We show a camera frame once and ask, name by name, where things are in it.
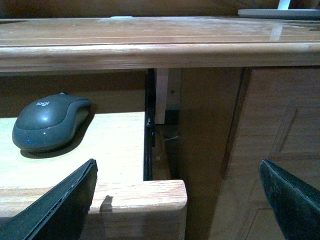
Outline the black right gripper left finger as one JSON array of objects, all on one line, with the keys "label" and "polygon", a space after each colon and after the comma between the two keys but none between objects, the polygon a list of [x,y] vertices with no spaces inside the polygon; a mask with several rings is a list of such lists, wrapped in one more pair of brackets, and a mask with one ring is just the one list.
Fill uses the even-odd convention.
[{"label": "black right gripper left finger", "polygon": [[93,201],[98,166],[90,159],[1,225],[2,240],[78,240]]}]

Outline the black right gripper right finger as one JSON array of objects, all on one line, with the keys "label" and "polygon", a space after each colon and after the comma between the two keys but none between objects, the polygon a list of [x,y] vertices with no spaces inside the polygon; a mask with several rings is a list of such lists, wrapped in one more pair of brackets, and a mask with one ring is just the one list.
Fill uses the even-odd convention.
[{"label": "black right gripper right finger", "polygon": [[268,159],[259,164],[262,188],[286,240],[320,238],[320,191]]}]

